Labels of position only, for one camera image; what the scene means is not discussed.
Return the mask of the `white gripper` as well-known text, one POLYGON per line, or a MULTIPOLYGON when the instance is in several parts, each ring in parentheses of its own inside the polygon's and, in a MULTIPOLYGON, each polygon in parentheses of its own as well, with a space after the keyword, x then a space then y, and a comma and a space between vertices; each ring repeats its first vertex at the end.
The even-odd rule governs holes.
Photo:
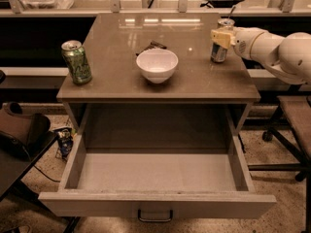
POLYGON ((257 36, 255 28, 235 27, 230 30, 213 29, 211 40, 213 43, 228 50, 233 46, 234 52, 247 60, 251 59, 251 46, 257 36))

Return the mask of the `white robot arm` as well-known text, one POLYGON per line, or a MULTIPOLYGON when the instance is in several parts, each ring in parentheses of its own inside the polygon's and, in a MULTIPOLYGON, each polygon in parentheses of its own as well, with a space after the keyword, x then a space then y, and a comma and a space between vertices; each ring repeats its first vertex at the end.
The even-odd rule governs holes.
POLYGON ((211 40, 247 60, 256 61, 288 84, 311 84, 311 35, 296 32, 287 37, 252 27, 213 29, 211 40))

